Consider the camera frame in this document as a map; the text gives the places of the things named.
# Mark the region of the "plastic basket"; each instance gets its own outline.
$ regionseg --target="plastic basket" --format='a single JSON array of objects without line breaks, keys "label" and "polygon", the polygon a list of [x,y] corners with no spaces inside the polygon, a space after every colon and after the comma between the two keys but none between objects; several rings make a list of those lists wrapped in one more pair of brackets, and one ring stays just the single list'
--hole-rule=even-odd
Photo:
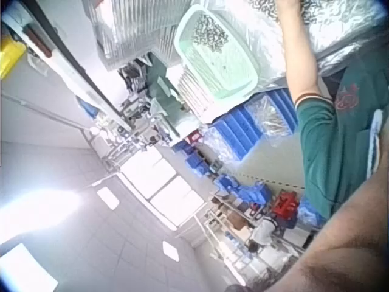
[{"label": "plastic basket", "polygon": [[[209,15],[229,36],[221,53],[192,40],[198,19]],[[234,36],[223,20],[201,5],[193,5],[177,28],[174,46],[201,86],[214,98],[234,98],[247,95],[258,83],[258,66],[243,41]]]}]

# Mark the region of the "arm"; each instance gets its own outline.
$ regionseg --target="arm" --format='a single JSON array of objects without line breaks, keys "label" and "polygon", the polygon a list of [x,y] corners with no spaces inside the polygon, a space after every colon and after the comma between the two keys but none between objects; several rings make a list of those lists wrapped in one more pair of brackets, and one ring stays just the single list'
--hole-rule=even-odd
[{"label": "arm", "polygon": [[301,17],[300,0],[276,0],[283,32],[286,79],[292,100],[303,94],[321,95],[317,84],[317,62]]},{"label": "arm", "polygon": [[331,218],[303,257],[268,292],[384,291],[388,153],[378,171]]}]

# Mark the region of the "green shirt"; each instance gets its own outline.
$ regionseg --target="green shirt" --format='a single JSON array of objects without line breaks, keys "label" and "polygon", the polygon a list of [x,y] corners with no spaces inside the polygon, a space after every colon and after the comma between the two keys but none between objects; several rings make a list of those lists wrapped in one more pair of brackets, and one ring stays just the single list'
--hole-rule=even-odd
[{"label": "green shirt", "polygon": [[305,171],[305,195],[329,218],[366,180],[375,110],[388,111],[388,49],[348,67],[335,101],[305,94],[296,101]]}]

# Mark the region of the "plastic bag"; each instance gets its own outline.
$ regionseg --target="plastic bag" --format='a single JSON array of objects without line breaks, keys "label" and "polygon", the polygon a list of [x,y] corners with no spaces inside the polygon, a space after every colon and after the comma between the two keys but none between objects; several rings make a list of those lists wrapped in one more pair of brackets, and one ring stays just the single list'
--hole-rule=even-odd
[{"label": "plastic bag", "polygon": [[249,101],[246,108],[271,145],[278,146],[286,136],[291,135],[291,131],[283,117],[274,107],[271,97],[267,94]]},{"label": "plastic bag", "polygon": [[201,134],[204,137],[204,144],[218,152],[218,159],[222,162],[238,162],[239,159],[232,151],[231,147],[225,142],[219,131],[214,127],[206,130],[202,129]]},{"label": "plastic bag", "polygon": [[[274,0],[209,0],[207,8],[227,21],[260,65],[257,92],[286,85],[282,32]],[[386,10],[375,0],[304,0],[303,18],[320,75],[348,64],[348,57],[385,37]]]},{"label": "plastic bag", "polygon": [[297,218],[305,225],[321,228],[326,223],[322,217],[310,204],[308,199],[303,196],[297,209]]}]

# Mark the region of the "pipe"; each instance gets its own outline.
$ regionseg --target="pipe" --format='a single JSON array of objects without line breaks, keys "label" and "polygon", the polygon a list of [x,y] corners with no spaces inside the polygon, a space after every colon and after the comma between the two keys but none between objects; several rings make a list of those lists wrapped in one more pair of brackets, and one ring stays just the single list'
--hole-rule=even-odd
[{"label": "pipe", "polygon": [[80,123],[69,120],[63,116],[60,116],[59,114],[55,114],[51,111],[48,111],[45,108],[42,108],[38,105],[34,105],[33,103],[27,102],[23,99],[19,99],[17,97],[11,96],[10,94],[7,94],[5,92],[1,92],[1,96],[5,99],[9,100],[10,102],[13,102],[13,103],[15,103],[19,106],[22,106],[30,111],[33,111],[34,113],[39,114],[40,116],[43,116],[47,119],[54,120],[58,123],[62,123],[63,125],[67,125],[69,127],[76,128],[78,130],[88,130],[89,131],[88,127],[86,127]]},{"label": "pipe", "polygon": [[219,252],[219,250],[216,248],[216,246],[213,244],[211,238],[208,236],[207,234],[207,231],[204,229],[203,225],[201,224],[199,218],[196,216],[196,214],[193,215],[193,218],[196,220],[196,222],[198,223],[198,225],[200,226],[200,229],[202,231],[202,233],[204,233],[205,237],[207,238],[208,242],[211,244],[211,247],[213,248],[213,250],[215,251],[215,253],[218,255],[218,258],[219,259],[223,259],[223,256],[222,254]]}]

